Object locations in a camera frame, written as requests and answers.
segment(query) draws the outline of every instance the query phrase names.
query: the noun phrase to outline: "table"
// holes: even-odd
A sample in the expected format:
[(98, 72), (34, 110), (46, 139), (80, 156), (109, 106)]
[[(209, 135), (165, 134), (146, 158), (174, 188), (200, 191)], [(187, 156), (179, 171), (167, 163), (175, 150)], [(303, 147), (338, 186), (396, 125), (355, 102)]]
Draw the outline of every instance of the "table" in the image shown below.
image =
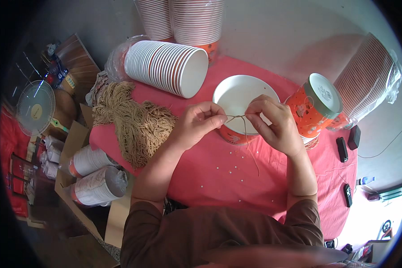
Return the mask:
[[(251, 75), (268, 83), (281, 101), (295, 92), (299, 85), (272, 72), (231, 57), (222, 57), (210, 67), (200, 91), (191, 99), (183, 99), (136, 82), (135, 101), (150, 100), (166, 106), (175, 115), (181, 115), (189, 104), (211, 101), (216, 86), (232, 75)], [(348, 140), (349, 131), (323, 130), (318, 146), (308, 155), (316, 172), (318, 208), (325, 240), (336, 238), (342, 231), (349, 212), (343, 193), (345, 184), (354, 192), (357, 170), (357, 150), (348, 151), (348, 161), (341, 163), (337, 137)], [(90, 135), (92, 148), (101, 148), (125, 169), (138, 175), (120, 154), (114, 134), (114, 125), (94, 127)], [(207, 134), (191, 150), (186, 151), (178, 163), (167, 195), (187, 206), (220, 205), (258, 211), (285, 220), (287, 182), (283, 153), (271, 148), (259, 137), (249, 145), (260, 169), (246, 146), (232, 145), (217, 131)]]

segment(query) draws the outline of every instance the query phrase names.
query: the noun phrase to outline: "water bottle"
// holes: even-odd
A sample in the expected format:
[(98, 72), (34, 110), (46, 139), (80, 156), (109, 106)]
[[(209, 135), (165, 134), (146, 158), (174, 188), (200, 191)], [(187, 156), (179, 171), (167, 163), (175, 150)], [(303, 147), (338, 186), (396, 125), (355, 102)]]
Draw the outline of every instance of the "water bottle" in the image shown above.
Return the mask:
[(356, 180), (356, 185), (366, 185), (370, 184), (373, 181), (375, 181), (375, 177), (373, 176), (363, 177), (362, 179)]

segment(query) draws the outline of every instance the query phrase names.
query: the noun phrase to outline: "floor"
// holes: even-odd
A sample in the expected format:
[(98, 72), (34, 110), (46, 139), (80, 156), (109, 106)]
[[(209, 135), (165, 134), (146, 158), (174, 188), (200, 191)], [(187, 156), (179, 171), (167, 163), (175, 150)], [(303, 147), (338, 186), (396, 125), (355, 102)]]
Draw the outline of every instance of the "floor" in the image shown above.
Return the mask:
[(369, 240), (381, 238), (381, 228), (386, 220), (392, 221), (393, 234), (398, 231), (402, 220), (402, 197), (390, 202), (370, 202), (366, 199), (367, 195), (368, 193), (357, 186), (347, 221), (338, 236), (337, 249), (351, 244), (354, 251)]

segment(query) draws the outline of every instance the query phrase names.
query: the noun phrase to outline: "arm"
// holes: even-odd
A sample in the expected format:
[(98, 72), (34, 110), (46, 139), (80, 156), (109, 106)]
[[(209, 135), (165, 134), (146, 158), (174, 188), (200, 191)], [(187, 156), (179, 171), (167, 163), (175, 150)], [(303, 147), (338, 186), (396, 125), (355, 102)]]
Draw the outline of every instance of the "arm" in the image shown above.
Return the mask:
[(136, 179), (131, 205), (147, 201), (162, 213), (168, 185), (183, 152), (198, 143), (205, 134), (220, 128), (227, 118), (224, 110), (212, 102), (188, 106), (166, 142), (156, 150)]
[[(270, 126), (261, 119), (260, 113), (271, 121)], [(252, 100), (245, 114), (264, 140), (287, 156), (287, 209), (303, 199), (317, 202), (316, 175), (289, 106), (260, 95)]]

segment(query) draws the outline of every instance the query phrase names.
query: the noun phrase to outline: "wall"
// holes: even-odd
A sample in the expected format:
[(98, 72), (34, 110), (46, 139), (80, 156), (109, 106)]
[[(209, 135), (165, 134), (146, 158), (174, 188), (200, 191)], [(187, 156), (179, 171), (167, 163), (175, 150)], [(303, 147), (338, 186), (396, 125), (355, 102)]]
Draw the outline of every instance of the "wall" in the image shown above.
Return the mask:
[[(302, 84), (312, 72), (334, 81), (367, 32), (402, 49), (369, 0), (225, 0), (222, 53)], [(112, 49), (143, 33), (132, 0), (48, 0), (29, 39), (39, 48), (77, 32), (103, 69)], [(381, 152), (402, 130), (402, 85), (395, 104), (381, 104), (360, 123), (359, 155)], [(402, 182), (402, 134), (379, 157), (358, 159), (358, 177), (374, 175), (373, 189)]]
[[(363, 36), (372, 32), (402, 64), (402, 49), (369, 0), (226, 0), (222, 53), (298, 84), (312, 72), (335, 81)], [(360, 123), (358, 154), (380, 153), (402, 130), (402, 85), (395, 104), (381, 104)], [(402, 182), (402, 134), (380, 156), (358, 157), (358, 177), (373, 175), (375, 190)]]

